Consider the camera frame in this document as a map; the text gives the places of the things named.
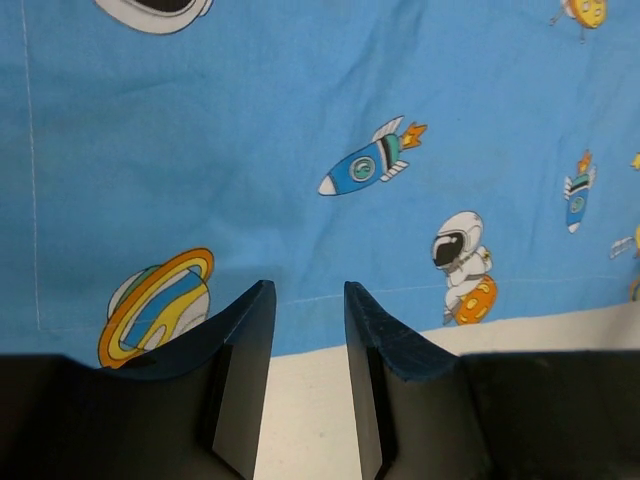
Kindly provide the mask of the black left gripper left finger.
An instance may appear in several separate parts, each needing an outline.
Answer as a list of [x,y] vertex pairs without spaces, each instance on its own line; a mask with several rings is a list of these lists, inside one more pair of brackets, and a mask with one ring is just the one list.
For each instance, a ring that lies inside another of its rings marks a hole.
[[118,369],[3,356],[2,477],[252,478],[275,313],[275,285],[261,280]]

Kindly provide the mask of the blue space print cloth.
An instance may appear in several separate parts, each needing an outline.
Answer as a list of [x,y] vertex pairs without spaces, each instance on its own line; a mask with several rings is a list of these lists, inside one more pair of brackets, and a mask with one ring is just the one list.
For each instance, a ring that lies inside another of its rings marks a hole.
[[276,283],[274,351],[363,283],[471,349],[635,345],[639,5],[1,5],[1,347],[87,362],[130,275],[194,247],[210,308]]

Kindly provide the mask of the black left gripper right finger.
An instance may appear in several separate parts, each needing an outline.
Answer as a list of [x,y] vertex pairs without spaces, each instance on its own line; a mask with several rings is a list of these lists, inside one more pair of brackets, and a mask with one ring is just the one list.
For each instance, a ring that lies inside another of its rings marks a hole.
[[357,282],[344,323],[366,479],[635,479],[639,354],[455,355]]

